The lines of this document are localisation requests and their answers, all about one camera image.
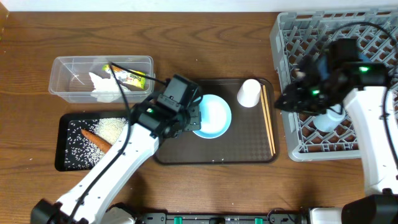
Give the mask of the light blue cup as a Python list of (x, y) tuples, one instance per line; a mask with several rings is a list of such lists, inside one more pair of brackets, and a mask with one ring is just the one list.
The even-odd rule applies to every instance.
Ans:
[(340, 104), (337, 104), (327, 109), (325, 114), (316, 116), (313, 120), (313, 124), (318, 131), (329, 133), (344, 121), (345, 117), (345, 110)]

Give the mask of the white rice pile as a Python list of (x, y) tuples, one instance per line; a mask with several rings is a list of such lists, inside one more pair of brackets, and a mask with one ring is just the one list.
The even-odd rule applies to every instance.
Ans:
[(72, 120), (68, 123), (66, 148), (64, 152), (65, 170), (87, 170), (95, 166), (105, 155), (95, 143), (85, 137), (82, 131), (88, 131), (100, 140), (113, 145), (120, 136), (125, 118), (103, 118)]

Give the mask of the white napkin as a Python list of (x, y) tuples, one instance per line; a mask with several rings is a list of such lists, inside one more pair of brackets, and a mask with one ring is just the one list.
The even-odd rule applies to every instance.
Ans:
[(92, 72), (89, 73), (89, 76), (94, 86), (90, 95), (96, 98), (98, 102), (112, 103), (121, 97), (119, 85), (115, 78), (101, 78)]

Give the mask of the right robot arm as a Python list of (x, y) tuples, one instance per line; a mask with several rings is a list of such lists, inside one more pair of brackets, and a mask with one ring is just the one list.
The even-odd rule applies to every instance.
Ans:
[(287, 85), (274, 103), (282, 111), (326, 113), (341, 104), (354, 127), (364, 172), (365, 196), (341, 208), (311, 208), (307, 223), (397, 223), (397, 120), (381, 63), (326, 60), (301, 67), (304, 76)]

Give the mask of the yellow-green snack wrapper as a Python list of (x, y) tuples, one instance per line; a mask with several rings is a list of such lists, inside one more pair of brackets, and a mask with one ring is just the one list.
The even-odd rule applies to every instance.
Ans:
[(124, 84), (131, 85), (140, 89), (145, 88), (146, 74), (136, 70), (129, 70), (128, 72), (112, 65), (104, 65), (102, 71), (110, 74), (115, 74), (116, 78)]

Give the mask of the dark blue plate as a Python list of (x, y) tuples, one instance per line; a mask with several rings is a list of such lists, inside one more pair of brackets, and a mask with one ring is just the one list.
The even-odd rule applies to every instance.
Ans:
[(371, 60), (370, 60), (366, 55), (364, 55), (364, 54), (362, 54), (362, 53), (359, 53), (359, 54), (358, 54), (358, 57), (359, 57), (359, 59), (360, 59), (362, 62), (366, 62), (366, 63), (370, 63), (370, 62), (371, 62)]

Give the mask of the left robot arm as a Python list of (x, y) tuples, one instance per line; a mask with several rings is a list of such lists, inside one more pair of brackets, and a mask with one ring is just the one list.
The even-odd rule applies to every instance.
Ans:
[(197, 102), (166, 106), (143, 101), (128, 118), (116, 143), (74, 188), (54, 204), (44, 199), (36, 204), (31, 223), (101, 223), (115, 196), (164, 139), (200, 128)]

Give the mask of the orange carrot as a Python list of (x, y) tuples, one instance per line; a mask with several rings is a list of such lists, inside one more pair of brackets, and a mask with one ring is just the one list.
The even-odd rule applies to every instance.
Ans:
[(99, 136), (97, 136), (85, 129), (82, 129), (81, 133), (82, 133), (82, 135), (84, 135), (84, 137), (86, 137), (90, 142), (92, 142), (96, 147), (98, 147), (100, 151), (102, 151), (105, 154), (112, 147), (112, 145), (110, 145), (108, 142), (106, 142), (105, 140), (101, 139)]

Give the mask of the white cup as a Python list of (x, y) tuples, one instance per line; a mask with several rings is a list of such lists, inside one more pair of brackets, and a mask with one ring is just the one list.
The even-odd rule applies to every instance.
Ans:
[(237, 93), (238, 103), (246, 108), (252, 108), (259, 102), (261, 84), (255, 79), (246, 80)]

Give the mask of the light blue bowl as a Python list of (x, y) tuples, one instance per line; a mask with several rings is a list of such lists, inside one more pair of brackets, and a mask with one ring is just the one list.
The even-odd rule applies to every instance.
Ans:
[(201, 128), (193, 131), (204, 139), (215, 139), (222, 136), (232, 121), (232, 112), (227, 102), (217, 95), (203, 96), (199, 104)]

